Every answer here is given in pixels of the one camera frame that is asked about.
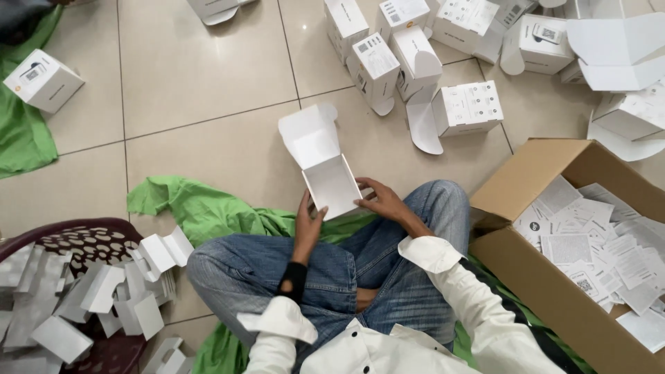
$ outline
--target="hand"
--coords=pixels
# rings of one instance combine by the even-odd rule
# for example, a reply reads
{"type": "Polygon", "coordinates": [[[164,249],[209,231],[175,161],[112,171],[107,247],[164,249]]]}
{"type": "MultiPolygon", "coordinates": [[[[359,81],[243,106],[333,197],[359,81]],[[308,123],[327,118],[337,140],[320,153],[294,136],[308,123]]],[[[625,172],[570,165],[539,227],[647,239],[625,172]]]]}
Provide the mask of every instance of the hand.
{"type": "Polygon", "coordinates": [[[309,196],[309,190],[305,190],[295,218],[295,243],[293,244],[293,257],[291,258],[291,261],[303,265],[307,265],[309,255],[319,240],[323,217],[328,212],[328,207],[325,206],[313,219],[310,218],[311,212],[314,210],[314,204],[311,207],[307,206],[309,196]]]}
{"type": "Polygon", "coordinates": [[[355,200],[357,206],[367,208],[372,212],[398,222],[409,234],[411,238],[420,236],[434,236],[432,231],[423,223],[399,196],[390,188],[371,178],[356,178],[360,183],[360,190],[371,188],[374,191],[365,196],[362,200],[355,200]]]}

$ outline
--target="denim jeans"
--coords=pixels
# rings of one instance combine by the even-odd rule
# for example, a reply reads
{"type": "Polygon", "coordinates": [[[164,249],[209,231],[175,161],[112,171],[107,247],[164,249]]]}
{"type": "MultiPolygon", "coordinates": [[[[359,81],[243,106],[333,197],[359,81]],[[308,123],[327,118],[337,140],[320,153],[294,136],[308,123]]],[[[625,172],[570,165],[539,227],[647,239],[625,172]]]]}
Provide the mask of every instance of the denim jeans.
{"type": "MultiPolygon", "coordinates": [[[[435,180],[406,199],[435,235],[466,255],[469,202],[456,183],[435,180]]],[[[452,351],[456,317],[424,270],[405,260],[397,245],[407,236],[396,222],[377,218],[339,245],[319,242],[309,260],[301,310],[317,328],[313,345],[297,344],[297,371],[303,360],[357,318],[365,327],[389,334],[395,323],[423,331],[452,351]],[[380,288],[356,314],[356,289],[380,288]]],[[[187,273],[194,289],[243,344],[250,333],[238,312],[261,313],[273,297],[293,251],[293,238],[233,234],[202,244],[190,256],[187,273]]]]}

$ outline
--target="brown cardboard box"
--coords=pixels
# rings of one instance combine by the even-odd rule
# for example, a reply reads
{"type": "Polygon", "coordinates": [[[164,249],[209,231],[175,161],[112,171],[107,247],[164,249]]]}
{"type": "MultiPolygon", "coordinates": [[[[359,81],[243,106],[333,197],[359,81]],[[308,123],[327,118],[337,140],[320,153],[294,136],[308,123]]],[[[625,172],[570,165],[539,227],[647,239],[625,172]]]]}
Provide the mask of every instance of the brown cardboard box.
{"type": "Polygon", "coordinates": [[[513,228],[512,222],[562,174],[575,188],[598,182],[643,216],[665,222],[665,192],[593,140],[530,139],[472,197],[490,213],[469,246],[533,313],[596,371],[665,373],[665,349],[651,353],[513,228]]]}

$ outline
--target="tile floor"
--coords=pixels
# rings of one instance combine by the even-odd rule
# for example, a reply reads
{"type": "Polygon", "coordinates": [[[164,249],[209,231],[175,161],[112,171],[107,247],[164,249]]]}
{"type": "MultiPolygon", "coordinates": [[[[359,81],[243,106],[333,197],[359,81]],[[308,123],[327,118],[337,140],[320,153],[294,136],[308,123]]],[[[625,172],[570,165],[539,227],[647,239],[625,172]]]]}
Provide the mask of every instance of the tile floor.
{"type": "MultiPolygon", "coordinates": [[[[358,0],[373,27],[379,0],[358,0]]],[[[340,145],[358,176],[405,196],[431,179],[473,193],[529,137],[582,138],[599,95],[557,77],[510,77],[432,41],[445,64],[442,86],[493,79],[505,120],[487,134],[447,138],[432,156],[412,143],[399,102],[376,116],[337,61],[323,27],[323,2],[258,0],[231,21],[205,27],[185,0],[97,0],[69,7],[46,51],[86,84],[47,122],[61,157],[0,180],[0,228],[15,236],[61,220],[130,219],[144,235],[175,225],[129,216],[126,193],[145,177],[179,174],[253,206],[293,210],[305,187],[277,131],[282,116],[316,102],[339,112],[340,145]]],[[[633,167],[665,188],[665,153],[633,167]]],[[[168,324],[151,341],[182,336],[193,353],[216,323],[184,277],[168,324]]]]}

